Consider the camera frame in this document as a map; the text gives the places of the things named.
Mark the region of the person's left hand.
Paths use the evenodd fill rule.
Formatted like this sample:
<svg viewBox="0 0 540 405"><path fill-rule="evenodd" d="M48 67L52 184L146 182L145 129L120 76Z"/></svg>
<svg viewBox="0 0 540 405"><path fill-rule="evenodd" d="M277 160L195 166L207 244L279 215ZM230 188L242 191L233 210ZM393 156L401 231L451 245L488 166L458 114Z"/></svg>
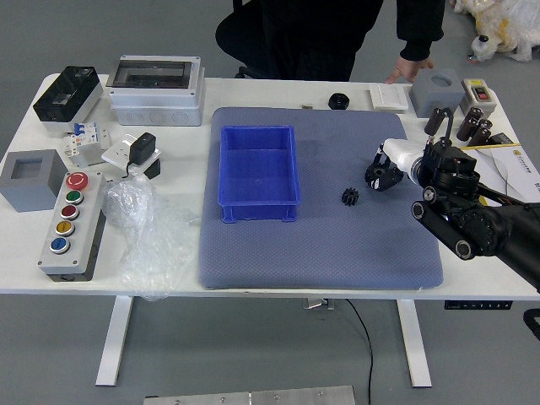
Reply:
<svg viewBox="0 0 540 405"><path fill-rule="evenodd" d="M394 84L399 78L406 79L409 83L415 81L420 69L431 69L435 66L431 58L421 61L409 61L399 57L393 71L385 80L385 84Z"/></svg>

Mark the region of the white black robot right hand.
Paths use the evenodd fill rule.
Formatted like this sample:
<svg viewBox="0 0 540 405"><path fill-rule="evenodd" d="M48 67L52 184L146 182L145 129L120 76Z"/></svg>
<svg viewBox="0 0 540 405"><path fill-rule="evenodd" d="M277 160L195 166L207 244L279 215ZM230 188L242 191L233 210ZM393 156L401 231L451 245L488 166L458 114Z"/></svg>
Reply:
<svg viewBox="0 0 540 405"><path fill-rule="evenodd" d="M378 192L395 186L404 176L418 185L423 155L424 145L421 143L388 138L377 149L373 162L364 174L364 180Z"/></svg>

